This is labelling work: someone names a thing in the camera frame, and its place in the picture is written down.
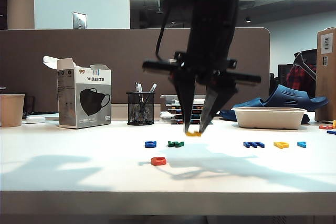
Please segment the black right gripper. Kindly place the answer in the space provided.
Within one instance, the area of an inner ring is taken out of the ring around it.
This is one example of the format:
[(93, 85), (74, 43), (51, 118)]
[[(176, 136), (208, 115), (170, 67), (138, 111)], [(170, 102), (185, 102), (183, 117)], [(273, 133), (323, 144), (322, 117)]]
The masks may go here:
[(237, 92), (237, 83), (261, 83), (260, 76), (232, 72), (237, 61), (228, 58), (228, 51), (234, 31), (232, 25), (194, 25), (186, 52), (177, 51), (171, 60), (146, 60), (142, 65), (145, 71), (169, 74), (181, 106), (185, 133), (191, 122), (196, 83), (207, 86), (199, 125), (201, 133)]

